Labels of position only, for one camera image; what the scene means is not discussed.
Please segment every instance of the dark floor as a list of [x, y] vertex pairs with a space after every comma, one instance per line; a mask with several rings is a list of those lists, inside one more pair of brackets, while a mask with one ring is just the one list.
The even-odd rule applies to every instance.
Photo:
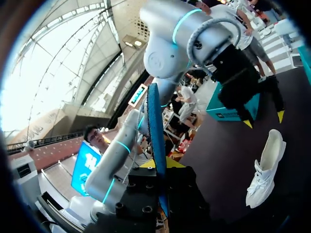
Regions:
[[242, 122], [218, 122], [207, 115], [180, 161], [195, 170], [213, 219], [231, 222], [257, 211], [245, 206], [246, 189], [255, 173], [254, 160], [260, 160], [270, 129], [279, 130], [287, 142], [271, 197], [299, 195], [310, 175], [310, 83], [302, 67], [280, 73], [277, 78], [286, 106], [282, 124], [269, 96], [262, 95], [254, 129]]

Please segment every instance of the white sneaker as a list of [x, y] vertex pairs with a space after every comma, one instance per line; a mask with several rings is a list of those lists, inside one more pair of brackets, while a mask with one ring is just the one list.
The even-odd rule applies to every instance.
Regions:
[[277, 130], [270, 130], [269, 137], [263, 149], [260, 164], [255, 160], [255, 176], [247, 189], [246, 206], [256, 208], [271, 194], [274, 188], [273, 178], [279, 161], [286, 147], [282, 135]]

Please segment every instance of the cable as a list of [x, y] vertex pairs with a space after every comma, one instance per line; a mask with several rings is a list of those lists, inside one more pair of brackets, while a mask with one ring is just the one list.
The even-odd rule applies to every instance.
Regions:
[[199, 37], [199, 35], [205, 31], [207, 28], [209, 28], [212, 24], [216, 24], [216, 23], [221, 23], [221, 22], [228, 22], [228, 23], [232, 23], [237, 29], [238, 29], [238, 37], [236, 39], [236, 41], [233, 43], [234, 46], [237, 46], [237, 44], [240, 41], [241, 38], [241, 30], [239, 25], [237, 24], [237, 22], [228, 19], [228, 18], [213, 18], [210, 19], [208, 21], [205, 21], [198, 29], [196, 29], [190, 36], [188, 44], [187, 44], [187, 55], [189, 57], [189, 59], [191, 60], [192, 63], [198, 64], [200, 67], [203, 68], [203, 70], [205, 71], [206, 74], [208, 74], [209, 76], [213, 76], [213, 73], [210, 72], [210, 70], [208, 68], [205, 67], [204, 63], [201, 63], [198, 59], [196, 59], [196, 57], [194, 56], [193, 53], [193, 48], [194, 48], [194, 43], [197, 40], [197, 38]]
[[52, 222], [52, 221], [44, 221], [44, 222], [41, 222], [41, 225], [43, 225], [44, 223], [48, 223], [48, 224], [53, 224], [53, 225], [59, 226], [56, 222]]
[[135, 144], [134, 144], [134, 158], [133, 158], [133, 161], [132, 161], [132, 164], [131, 166], [129, 167], [125, 177], [124, 177], [124, 180], [122, 181], [122, 183], [125, 182], [126, 178], [128, 177], [128, 174], [130, 174], [131, 172], [131, 169], [135, 163], [135, 159], [136, 159], [136, 155], [137, 155], [137, 146], [136, 146], [136, 143], [137, 143], [137, 135], [138, 135], [138, 126], [139, 126], [139, 118], [140, 118], [140, 113], [142, 111], [142, 108], [143, 108], [143, 105], [144, 105], [144, 102], [146, 101], [146, 98], [144, 99], [144, 101], [142, 102], [141, 106], [139, 107], [139, 113], [138, 113], [138, 117], [137, 117], [137, 124], [136, 124], [136, 133], [135, 133]]

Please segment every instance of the light fixture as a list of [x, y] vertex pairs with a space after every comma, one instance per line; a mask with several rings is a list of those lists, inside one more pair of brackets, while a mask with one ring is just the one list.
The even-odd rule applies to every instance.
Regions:
[[134, 44], [135, 44], [135, 45], [137, 45], [137, 46], [141, 46], [141, 42], [140, 42], [140, 41], [138, 41], [138, 40], [137, 40], [137, 41], [135, 41], [135, 42], [134, 42]]
[[128, 46], [130, 46], [130, 47], [133, 47], [133, 45], [132, 45], [131, 43], [128, 43], [128, 42], [126, 42], [126, 41], [125, 41], [125, 44], [128, 45]]

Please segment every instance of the screen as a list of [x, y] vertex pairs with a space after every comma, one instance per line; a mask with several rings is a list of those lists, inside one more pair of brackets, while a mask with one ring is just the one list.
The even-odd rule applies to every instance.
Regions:
[[71, 186], [83, 196], [89, 196], [84, 189], [87, 177], [96, 167], [101, 155], [95, 152], [88, 144], [82, 142], [74, 165]]
[[139, 88], [139, 90], [137, 90], [137, 93], [132, 98], [132, 101], [131, 101], [132, 104], [135, 104], [137, 102], [137, 100], [140, 99], [140, 96], [143, 94], [144, 90], [145, 90], [145, 87], [143, 87], [143, 86], [141, 86]]

